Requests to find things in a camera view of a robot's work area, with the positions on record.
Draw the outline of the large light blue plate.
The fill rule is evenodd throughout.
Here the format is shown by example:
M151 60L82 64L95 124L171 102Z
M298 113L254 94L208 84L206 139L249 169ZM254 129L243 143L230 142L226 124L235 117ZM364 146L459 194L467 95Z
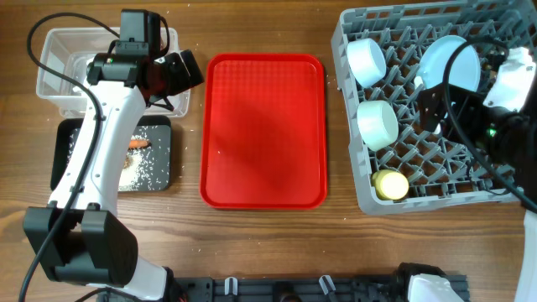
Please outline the large light blue plate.
M447 61L455 50L466 40L461 36L447 35L431 44L423 54L416 73L424 81L424 88L430 89L443 81ZM477 52L467 46L451 66L449 84L468 91L477 91L481 79L481 66Z

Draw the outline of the light blue bowl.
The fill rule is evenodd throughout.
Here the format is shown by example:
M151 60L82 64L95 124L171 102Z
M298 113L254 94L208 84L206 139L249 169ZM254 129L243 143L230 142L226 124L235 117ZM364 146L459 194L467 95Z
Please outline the light blue bowl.
M350 70L357 83L369 88L386 75L386 61L380 46L373 39L359 39L347 46Z

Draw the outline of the white rice pile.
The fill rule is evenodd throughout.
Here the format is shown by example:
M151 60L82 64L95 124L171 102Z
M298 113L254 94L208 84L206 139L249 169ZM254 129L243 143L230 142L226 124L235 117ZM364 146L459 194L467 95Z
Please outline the white rice pile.
M167 125L137 126L133 139L147 139L147 148L131 148L127 156L134 165L123 169L119 180L120 192L165 190L170 179L171 127Z

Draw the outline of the yellow cup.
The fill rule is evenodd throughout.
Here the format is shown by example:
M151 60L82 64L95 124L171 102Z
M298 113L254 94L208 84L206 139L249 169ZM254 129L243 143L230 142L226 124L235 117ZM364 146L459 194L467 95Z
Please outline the yellow cup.
M400 172L381 169L372 175L372 185L381 200L400 200L409 191L409 182Z

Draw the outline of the green bowl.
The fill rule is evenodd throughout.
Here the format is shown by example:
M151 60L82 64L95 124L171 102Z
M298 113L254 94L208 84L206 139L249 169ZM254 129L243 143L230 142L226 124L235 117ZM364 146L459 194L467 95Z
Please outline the green bowl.
M357 125L363 142L373 152L394 143L399 135L398 119L385 101L362 102L357 108Z

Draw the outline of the white plastic spoon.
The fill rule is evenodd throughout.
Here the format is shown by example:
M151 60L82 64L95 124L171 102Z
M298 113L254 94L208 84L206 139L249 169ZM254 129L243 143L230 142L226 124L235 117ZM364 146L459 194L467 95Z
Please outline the white plastic spoon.
M424 84L423 78L422 78L421 76L418 76L418 75L417 75L417 76L414 78L414 85L415 85L416 87L424 86L425 84Z

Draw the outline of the orange carrot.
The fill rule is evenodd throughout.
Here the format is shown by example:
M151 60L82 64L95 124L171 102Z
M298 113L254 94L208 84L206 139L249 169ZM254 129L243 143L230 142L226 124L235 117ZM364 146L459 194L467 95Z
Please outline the orange carrot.
M128 148L147 148L150 144L147 139L133 139L129 142Z

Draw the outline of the brown food scrap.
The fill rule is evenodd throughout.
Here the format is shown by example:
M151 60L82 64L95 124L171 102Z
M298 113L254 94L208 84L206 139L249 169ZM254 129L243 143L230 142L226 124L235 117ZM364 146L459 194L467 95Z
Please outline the brown food scrap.
M127 156L123 165L124 169L128 169L134 165L135 159L132 156Z

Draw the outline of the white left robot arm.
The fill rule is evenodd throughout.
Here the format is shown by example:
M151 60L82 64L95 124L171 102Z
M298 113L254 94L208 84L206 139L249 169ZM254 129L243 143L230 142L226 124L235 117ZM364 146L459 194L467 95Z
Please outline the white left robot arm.
M138 252L137 238L117 217L117 193L133 132L146 109L173 111L170 99L200 85L189 50L169 48L164 17L124 9L108 50L88 65L80 89L86 112L74 151L46 206L26 210L23 229L53 282L88 286L134 301L185 301L171 269Z

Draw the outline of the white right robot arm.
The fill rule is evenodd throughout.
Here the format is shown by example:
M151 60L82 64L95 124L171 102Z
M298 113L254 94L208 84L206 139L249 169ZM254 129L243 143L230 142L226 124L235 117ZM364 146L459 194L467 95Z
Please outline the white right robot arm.
M524 215L524 260L515 294L517 301L536 300L536 108L531 86L495 84L486 95L460 87L438 85L419 93L420 127L441 129L452 142L474 156L487 155L483 168L507 164L514 181L504 188L521 194Z

